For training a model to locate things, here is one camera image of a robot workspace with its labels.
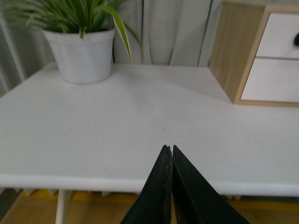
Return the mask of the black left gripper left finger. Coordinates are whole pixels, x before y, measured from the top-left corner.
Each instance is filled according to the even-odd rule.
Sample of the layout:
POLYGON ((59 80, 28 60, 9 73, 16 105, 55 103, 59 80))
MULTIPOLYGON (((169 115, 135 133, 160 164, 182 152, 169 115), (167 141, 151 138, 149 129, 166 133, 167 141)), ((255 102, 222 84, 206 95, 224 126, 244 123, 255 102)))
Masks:
POLYGON ((169 146, 164 145, 146 180, 146 183, 122 224, 169 224, 173 160, 169 146))

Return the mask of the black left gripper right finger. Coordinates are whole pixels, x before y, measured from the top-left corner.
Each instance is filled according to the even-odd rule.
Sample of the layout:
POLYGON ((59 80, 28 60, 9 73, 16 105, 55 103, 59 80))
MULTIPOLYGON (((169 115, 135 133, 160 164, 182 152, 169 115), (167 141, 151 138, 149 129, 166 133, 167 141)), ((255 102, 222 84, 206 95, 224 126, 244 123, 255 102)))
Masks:
POLYGON ((172 196, 178 224, 248 224, 173 146, 172 196))

